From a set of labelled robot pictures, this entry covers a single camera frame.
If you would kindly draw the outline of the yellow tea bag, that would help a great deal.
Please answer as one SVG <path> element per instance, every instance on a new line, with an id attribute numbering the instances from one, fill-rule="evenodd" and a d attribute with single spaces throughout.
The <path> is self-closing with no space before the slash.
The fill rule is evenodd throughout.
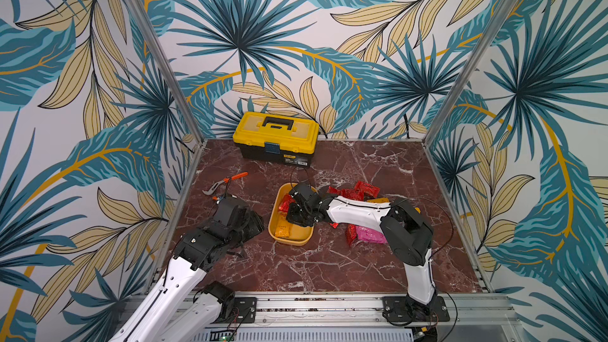
<path id="1" fill-rule="evenodd" d="M 291 230 L 293 225 L 291 223 L 280 223 L 275 228 L 275 236 L 277 238 L 289 239 L 291 237 Z"/>
<path id="2" fill-rule="evenodd" d="M 387 204 L 390 202 L 390 200 L 386 197 L 381 197 L 376 199 L 369 199 L 367 202 L 372 204 Z"/>

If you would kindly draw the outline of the yellow plastic storage box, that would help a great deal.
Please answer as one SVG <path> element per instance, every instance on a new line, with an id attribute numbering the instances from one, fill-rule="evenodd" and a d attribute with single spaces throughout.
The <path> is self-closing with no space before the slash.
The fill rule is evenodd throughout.
<path id="1" fill-rule="evenodd" d="M 275 204 L 272 208 L 269 220 L 269 234 L 277 242 L 285 245 L 304 246 L 313 236 L 313 227 L 301 227 L 287 221 L 288 205 L 286 196 L 291 191 L 294 183 L 282 185 L 276 195 Z"/>

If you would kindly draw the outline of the orange handled water pump pliers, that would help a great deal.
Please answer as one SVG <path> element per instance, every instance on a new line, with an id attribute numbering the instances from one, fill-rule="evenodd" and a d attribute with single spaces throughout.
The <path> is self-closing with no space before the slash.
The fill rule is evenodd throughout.
<path id="1" fill-rule="evenodd" d="M 249 175 L 248 172 L 242 172 L 242 173 L 236 174 L 231 177 L 226 177 L 223 180 L 215 182 L 209 189 L 204 190 L 203 193 L 205 196 L 213 196 L 217 192 L 217 190 L 219 189 L 220 186 L 227 185 L 232 181 L 242 179 L 244 177 L 247 177 L 248 175 Z"/>

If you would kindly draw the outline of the aluminium corner post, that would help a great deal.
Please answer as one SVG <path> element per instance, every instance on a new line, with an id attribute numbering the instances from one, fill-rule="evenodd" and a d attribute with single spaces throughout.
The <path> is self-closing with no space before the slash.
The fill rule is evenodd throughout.
<path id="1" fill-rule="evenodd" d="M 181 87 L 174 74 L 174 71 L 169 65 L 169 60 L 167 60 L 166 54 L 162 50 L 162 46 L 158 40 L 153 25 L 150 22 L 147 12 L 144 9 L 143 3 L 141 3 L 140 0 L 124 1 L 126 2 L 128 9 L 130 9 L 136 25 L 138 25 L 139 30 L 142 33 L 143 40 L 148 44 L 151 56 L 157 63 L 158 69 L 161 71 L 161 74 L 165 79 L 170 92 L 174 96 L 174 100 L 176 101 L 177 107 L 180 109 L 182 115 L 185 118 L 185 123 L 188 126 L 188 129 L 193 134 L 196 143 L 201 146 L 204 145 L 204 136 L 202 136 L 198 128 L 198 124 L 190 108 L 188 107 L 185 95 L 183 95 L 183 92 L 180 89 Z"/>
<path id="2" fill-rule="evenodd" d="M 483 57 L 485 51 L 492 44 L 497 36 L 497 33 L 499 33 L 501 27 L 508 19 L 517 1 L 518 0 L 502 0 L 502 2 L 497 6 L 496 14 L 489 20 L 485 32 L 481 35 L 481 39 L 471 52 L 470 58 L 468 58 L 464 68 L 459 74 L 458 79 L 454 83 L 453 89 L 450 93 L 448 93 L 448 95 L 446 95 L 442 107 L 437 112 L 431 128 L 424 137 L 423 143 L 426 148 L 430 147 L 430 145 L 432 145 L 437 139 L 441 126 L 448 118 L 457 99 L 459 99 L 459 96 L 469 81 L 471 74 L 473 74 L 475 68 L 481 60 L 481 57 Z"/>

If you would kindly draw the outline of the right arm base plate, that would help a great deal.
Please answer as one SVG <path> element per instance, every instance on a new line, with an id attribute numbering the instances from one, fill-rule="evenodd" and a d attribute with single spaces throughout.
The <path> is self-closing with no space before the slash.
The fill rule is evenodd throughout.
<path id="1" fill-rule="evenodd" d="M 437 295 L 426 305 L 409 296 L 385 296 L 382 303 L 383 317 L 391 324 L 406 326 L 413 322 L 427 322 L 433 326 L 451 320 L 444 299 Z"/>

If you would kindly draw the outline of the yellow black plastic toolbox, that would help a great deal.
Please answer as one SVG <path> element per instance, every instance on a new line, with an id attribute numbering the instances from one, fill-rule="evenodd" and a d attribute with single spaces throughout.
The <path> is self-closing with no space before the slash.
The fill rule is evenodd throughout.
<path id="1" fill-rule="evenodd" d="M 246 159 L 308 168 L 319 131 L 313 120 L 247 112 L 233 134 L 233 141 Z"/>

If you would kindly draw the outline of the pink tea bag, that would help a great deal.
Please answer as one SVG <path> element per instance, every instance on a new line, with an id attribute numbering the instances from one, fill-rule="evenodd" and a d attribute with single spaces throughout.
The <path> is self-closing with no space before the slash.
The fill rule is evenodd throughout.
<path id="1" fill-rule="evenodd" d="M 387 240 L 380 231 L 372 230 L 364 226 L 356 226 L 357 239 L 361 242 L 386 245 Z"/>

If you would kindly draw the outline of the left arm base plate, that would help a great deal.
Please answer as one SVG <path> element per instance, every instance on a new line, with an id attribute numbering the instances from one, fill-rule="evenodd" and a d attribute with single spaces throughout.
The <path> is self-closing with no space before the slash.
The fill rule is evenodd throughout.
<path id="1" fill-rule="evenodd" d="M 215 324 L 253 324 L 257 316 L 257 298 L 237 297 L 222 305 Z"/>

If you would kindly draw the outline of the left aluminium corner post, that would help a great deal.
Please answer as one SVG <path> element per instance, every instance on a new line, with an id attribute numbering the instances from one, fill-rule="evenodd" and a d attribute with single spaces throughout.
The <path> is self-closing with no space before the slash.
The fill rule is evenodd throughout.
<path id="1" fill-rule="evenodd" d="M 142 33 L 143 40 L 148 44 L 151 56 L 157 63 L 158 69 L 161 71 L 161 74 L 165 79 L 170 92 L 174 96 L 174 100 L 176 101 L 177 107 L 180 109 L 182 115 L 185 118 L 185 123 L 188 126 L 188 129 L 193 134 L 196 143 L 201 146 L 204 145 L 204 136 L 202 136 L 198 128 L 198 124 L 190 108 L 188 107 L 185 95 L 183 95 L 183 92 L 180 89 L 181 87 L 174 74 L 174 71 L 169 65 L 169 60 L 167 60 L 166 54 L 162 50 L 162 46 L 158 40 L 153 25 L 150 22 L 147 12 L 144 9 L 143 3 L 141 3 L 140 0 L 124 1 L 126 2 L 128 9 L 130 9 L 136 25 L 138 25 L 139 30 Z"/>

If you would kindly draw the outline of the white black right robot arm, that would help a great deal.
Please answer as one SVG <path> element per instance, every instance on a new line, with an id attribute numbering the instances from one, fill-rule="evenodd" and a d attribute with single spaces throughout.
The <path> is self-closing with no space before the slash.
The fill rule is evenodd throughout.
<path id="1" fill-rule="evenodd" d="M 301 227 L 316 223 L 348 223 L 383 234 L 388 245 L 405 266 L 408 297 L 427 306 L 436 294 L 431 259 L 434 229 L 410 202 L 371 203 L 335 194 L 320 194 L 306 183 L 289 191 L 287 221 Z"/>

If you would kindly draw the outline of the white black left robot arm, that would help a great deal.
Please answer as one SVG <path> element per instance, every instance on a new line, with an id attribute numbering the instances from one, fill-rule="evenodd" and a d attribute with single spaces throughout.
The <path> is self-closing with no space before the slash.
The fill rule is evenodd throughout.
<path id="1" fill-rule="evenodd" d="M 263 218 L 235 196 L 217 201 L 215 213 L 184 234 L 165 272 L 112 341 L 188 341 L 215 321 L 235 319 L 235 294 L 215 281 L 175 321 L 188 294 L 225 256 L 264 230 Z"/>

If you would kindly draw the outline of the aluminium front rail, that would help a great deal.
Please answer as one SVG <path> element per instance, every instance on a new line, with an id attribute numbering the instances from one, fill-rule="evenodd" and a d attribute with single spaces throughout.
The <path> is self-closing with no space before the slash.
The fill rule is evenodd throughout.
<path id="1" fill-rule="evenodd" d="M 255 327 L 376 327 L 405 323 L 404 295 L 373 292 L 238 291 L 256 299 Z M 504 294 L 439 294 L 431 310 L 414 310 L 412 326 L 516 326 L 519 316 Z"/>

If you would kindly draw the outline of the right aluminium corner post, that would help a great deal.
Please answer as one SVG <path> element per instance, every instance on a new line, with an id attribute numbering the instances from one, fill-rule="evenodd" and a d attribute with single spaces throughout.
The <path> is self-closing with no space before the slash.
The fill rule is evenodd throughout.
<path id="1" fill-rule="evenodd" d="M 517 1 L 518 0 L 502 0 L 502 2 L 497 6 L 496 14 L 489 20 L 485 32 L 481 35 L 481 39 L 471 52 L 470 58 L 468 58 L 464 68 L 459 74 L 458 79 L 454 83 L 453 89 L 450 93 L 448 93 L 448 95 L 446 95 L 442 107 L 437 112 L 431 128 L 424 137 L 423 143 L 426 148 L 430 147 L 430 145 L 432 145 L 437 139 L 441 126 L 448 118 L 457 99 L 459 99 L 459 96 L 469 81 L 471 74 L 473 74 L 475 68 L 481 60 L 481 57 L 483 57 L 485 51 L 492 44 L 497 36 L 497 33 L 499 33 L 501 27 L 508 19 Z"/>

